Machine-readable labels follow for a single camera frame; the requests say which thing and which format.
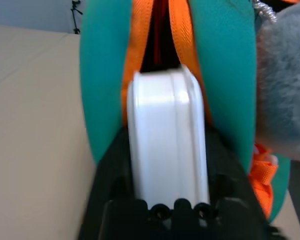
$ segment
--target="black plastic part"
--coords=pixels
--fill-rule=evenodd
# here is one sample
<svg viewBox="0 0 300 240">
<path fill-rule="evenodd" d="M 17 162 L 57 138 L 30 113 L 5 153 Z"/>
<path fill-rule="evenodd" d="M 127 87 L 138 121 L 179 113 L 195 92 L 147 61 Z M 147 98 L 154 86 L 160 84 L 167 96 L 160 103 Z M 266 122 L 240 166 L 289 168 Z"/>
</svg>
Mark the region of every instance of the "black plastic part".
<svg viewBox="0 0 300 240">
<path fill-rule="evenodd" d="M 284 240 L 267 222 L 225 141 L 209 126 L 205 138 L 210 205 L 178 199 L 173 209 L 162 204 L 148 209 L 134 199 L 129 135 L 123 128 L 98 165 L 78 239 Z"/>
<path fill-rule="evenodd" d="M 128 129 L 123 128 L 97 166 L 79 240 L 98 239 L 103 212 L 108 201 L 134 197 L 130 164 Z"/>
</svg>

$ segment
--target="black tripod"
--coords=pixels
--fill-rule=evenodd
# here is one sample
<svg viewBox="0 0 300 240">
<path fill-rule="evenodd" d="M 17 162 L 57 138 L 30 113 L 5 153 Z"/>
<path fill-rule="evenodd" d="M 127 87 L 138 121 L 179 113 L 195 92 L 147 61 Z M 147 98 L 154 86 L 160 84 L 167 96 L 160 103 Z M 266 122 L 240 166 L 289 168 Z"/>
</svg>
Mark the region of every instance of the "black tripod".
<svg viewBox="0 0 300 240">
<path fill-rule="evenodd" d="M 77 6 L 80 5 L 81 1 L 72 1 L 72 8 L 71 8 L 71 12 L 72 12 L 72 17 L 73 17 L 73 22 L 74 22 L 74 34 L 80 34 L 80 29 L 77 27 L 77 22 L 76 22 L 76 17 L 75 17 L 75 11 L 77 11 L 80 15 L 83 15 L 82 11 L 79 11 L 77 9 Z"/>
</svg>

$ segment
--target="teal fabric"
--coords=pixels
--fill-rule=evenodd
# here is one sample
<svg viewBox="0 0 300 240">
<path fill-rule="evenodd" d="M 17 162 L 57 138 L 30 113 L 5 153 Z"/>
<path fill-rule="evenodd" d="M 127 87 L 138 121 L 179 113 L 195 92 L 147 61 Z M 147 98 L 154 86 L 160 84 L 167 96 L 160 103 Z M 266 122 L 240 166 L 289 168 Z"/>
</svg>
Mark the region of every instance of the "teal fabric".
<svg viewBox="0 0 300 240">
<path fill-rule="evenodd" d="M 282 205 L 284 204 L 289 184 L 291 166 L 291 160 L 289 158 L 277 154 L 276 156 L 279 159 L 279 168 L 271 183 L 273 189 L 273 206 L 269 219 L 270 222 L 276 218 L 281 210 Z"/>
<path fill-rule="evenodd" d="M 129 44 L 132 0 L 91 0 L 80 40 L 81 94 L 96 163 L 122 127 L 121 87 Z"/>
<path fill-rule="evenodd" d="M 248 0 L 189 0 L 213 123 L 250 171 L 256 121 L 255 13 Z"/>
</svg>

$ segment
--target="white wall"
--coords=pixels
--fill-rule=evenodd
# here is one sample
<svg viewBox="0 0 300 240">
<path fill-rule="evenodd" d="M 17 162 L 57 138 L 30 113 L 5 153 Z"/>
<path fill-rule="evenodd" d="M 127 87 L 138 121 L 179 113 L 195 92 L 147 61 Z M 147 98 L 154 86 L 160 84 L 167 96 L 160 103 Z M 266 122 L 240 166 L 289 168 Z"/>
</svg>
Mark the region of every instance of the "white wall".
<svg viewBox="0 0 300 240">
<path fill-rule="evenodd" d="M 71 0 L 0 0 L 0 24 L 73 33 Z M 76 14 L 78 23 L 81 16 Z"/>
</svg>

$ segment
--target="metal spring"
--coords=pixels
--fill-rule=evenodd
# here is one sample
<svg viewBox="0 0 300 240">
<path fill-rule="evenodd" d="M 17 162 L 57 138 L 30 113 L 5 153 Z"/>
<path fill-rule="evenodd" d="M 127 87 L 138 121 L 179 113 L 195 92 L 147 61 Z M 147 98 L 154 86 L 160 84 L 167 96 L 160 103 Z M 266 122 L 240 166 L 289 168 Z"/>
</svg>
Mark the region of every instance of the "metal spring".
<svg viewBox="0 0 300 240">
<path fill-rule="evenodd" d="M 261 16 L 266 17 L 272 23 L 277 21 L 277 16 L 272 7 L 268 6 L 267 4 L 261 2 L 260 0 L 252 0 L 252 6 Z"/>
</svg>

